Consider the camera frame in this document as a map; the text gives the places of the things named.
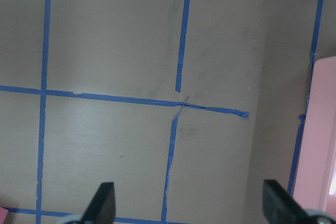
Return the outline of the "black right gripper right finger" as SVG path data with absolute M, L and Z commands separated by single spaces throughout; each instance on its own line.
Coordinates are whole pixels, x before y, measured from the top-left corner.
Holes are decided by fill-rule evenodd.
M 265 179 L 262 187 L 263 214 L 270 224 L 315 223 L 274 179 Z

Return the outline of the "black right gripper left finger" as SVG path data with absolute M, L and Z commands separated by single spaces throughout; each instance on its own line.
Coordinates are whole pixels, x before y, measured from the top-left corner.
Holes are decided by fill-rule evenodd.
M 80 223 L 114 223 L 116 216 L 115 203 L 114 183 L 101 183 L 81 217 Z

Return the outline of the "pink cube near arm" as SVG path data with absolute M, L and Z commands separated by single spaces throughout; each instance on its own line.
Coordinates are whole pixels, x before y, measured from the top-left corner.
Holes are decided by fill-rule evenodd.
M 0 224 L 4 224 L 8 210 L 6 208 L 0 207 Z

